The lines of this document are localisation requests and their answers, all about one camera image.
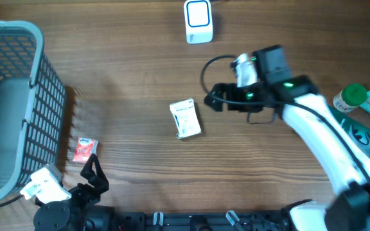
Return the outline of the red tissue pack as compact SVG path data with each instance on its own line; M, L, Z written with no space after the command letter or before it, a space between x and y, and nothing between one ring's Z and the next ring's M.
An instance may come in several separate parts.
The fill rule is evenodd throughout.
M92 154L96 154L98 141L79 137L73 157L73 162L86 163Z

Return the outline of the white small packet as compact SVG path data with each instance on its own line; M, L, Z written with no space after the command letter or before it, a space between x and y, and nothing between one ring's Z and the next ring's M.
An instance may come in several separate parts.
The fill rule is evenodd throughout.
M177 103L171 103L170 112L178 130L178 139L185 139L202 133L195 110L194 99L189 98Z

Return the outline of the green lid Knorr jar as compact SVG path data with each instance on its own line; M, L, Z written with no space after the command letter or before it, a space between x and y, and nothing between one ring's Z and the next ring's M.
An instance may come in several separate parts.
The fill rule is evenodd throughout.
M361 84L352 83L333 98L333 106L340 112L348 113L359 107L366 100L366 88Z

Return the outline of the green gloves package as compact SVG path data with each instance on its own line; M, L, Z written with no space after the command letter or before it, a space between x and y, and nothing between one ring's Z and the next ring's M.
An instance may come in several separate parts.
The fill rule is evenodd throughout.
M329 106L330 112L359 149L370 158L370 129Z

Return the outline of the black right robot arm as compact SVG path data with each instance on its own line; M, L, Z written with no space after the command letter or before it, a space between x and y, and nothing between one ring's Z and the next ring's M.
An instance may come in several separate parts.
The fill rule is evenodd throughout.
M279 45L232 55L235 83L206 89L204 103L253 114L271 108L302 138L328 176L335 199L329 205L302 200L254 225L276 230L370 230L370 159L329 110L324 96L305 75L294 76Z

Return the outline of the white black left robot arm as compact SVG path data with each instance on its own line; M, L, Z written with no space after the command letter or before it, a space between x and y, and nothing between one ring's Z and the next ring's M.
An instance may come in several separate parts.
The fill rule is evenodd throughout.
M101 194L109 190L98 157L92 154L80 175L88 182L68 190L69 199L43 202L35 200L39 209L34 215L35 230L111 230L115 208L99 206Z

